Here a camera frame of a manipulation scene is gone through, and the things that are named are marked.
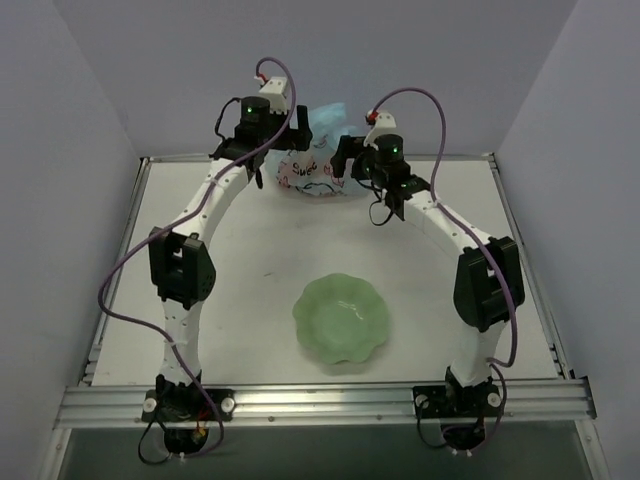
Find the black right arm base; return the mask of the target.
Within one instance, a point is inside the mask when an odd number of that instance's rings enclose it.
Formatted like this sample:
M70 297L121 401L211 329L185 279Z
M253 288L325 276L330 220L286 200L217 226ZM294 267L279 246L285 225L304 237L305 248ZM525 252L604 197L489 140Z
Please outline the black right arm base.
M489 376L475 386L463 387L447 369L442 385L412 388L416 431L430 450L449 450L454 455L472 457L495 435L504 416L507 384L502 372L491 365L498 382ZM430 441L423 420L438 420L440 439Z

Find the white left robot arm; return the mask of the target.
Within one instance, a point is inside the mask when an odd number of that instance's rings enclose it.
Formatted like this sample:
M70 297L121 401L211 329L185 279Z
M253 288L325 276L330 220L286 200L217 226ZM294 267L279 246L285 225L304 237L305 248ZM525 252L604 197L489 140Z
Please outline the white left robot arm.
M308 108L275 113L260 96L240 100L240 119L234 134L222 140L210 155L209 172L188 205L167 232L151 231L151 282L162 302L165 341L159 375L172 385L166 408L179 419L194 417L202 405L200 391L191 387L201 377L199 323L203 305L216 282L208 251L212 236L233 200L250 182L262 184L260 168L270 150L305 151L312 132Z

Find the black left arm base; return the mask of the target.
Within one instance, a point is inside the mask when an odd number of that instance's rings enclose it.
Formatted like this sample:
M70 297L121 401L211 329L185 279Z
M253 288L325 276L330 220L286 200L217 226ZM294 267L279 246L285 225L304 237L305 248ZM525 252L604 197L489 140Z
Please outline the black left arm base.
M215 408L193 384L174 385L162 375L155 387L146 392L141 420L146 424L137 446L139 460L149 466L162 465L172 457L201 456L217 448L224 439L224 423L233 418L235 391L229 388L205 388ZM163 434L166 454L160 459L146 458L143 442L157 426Z

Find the blue printed plastic bag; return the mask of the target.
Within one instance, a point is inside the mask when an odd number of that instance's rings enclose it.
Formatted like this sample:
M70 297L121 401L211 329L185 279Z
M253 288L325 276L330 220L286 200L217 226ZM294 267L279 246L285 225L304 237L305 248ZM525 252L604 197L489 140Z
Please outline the blue printed plastic bag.
M334 176L330 160L343 135L358 136L356 126L347 123L347 107L336 102L312 109L308 113L312 140L306 151L271 150L264 162L266 175L291 192L308 197L362 197L367 190L351 178L352 160L348 160L343 177Z

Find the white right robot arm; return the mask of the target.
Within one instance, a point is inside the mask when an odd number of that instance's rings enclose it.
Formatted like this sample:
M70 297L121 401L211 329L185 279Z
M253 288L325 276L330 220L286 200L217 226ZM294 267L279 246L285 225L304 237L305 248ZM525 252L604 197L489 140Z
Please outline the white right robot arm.
M331 158L332 173L350 176L383 196L393 216L420 230L456 262L454 308L464 322L459 352L449 371L454 381L444 388L444 400L455 412L469 411L480 400L478 385L488 381L492 366L515 362L517 326L512 326L508 360L496 358L507 322L515 321L525 299L520 252L514 239L490 235L448 207L436 194L433 179L414 174L404 158L403 138L384 134L371 142L343 135Z

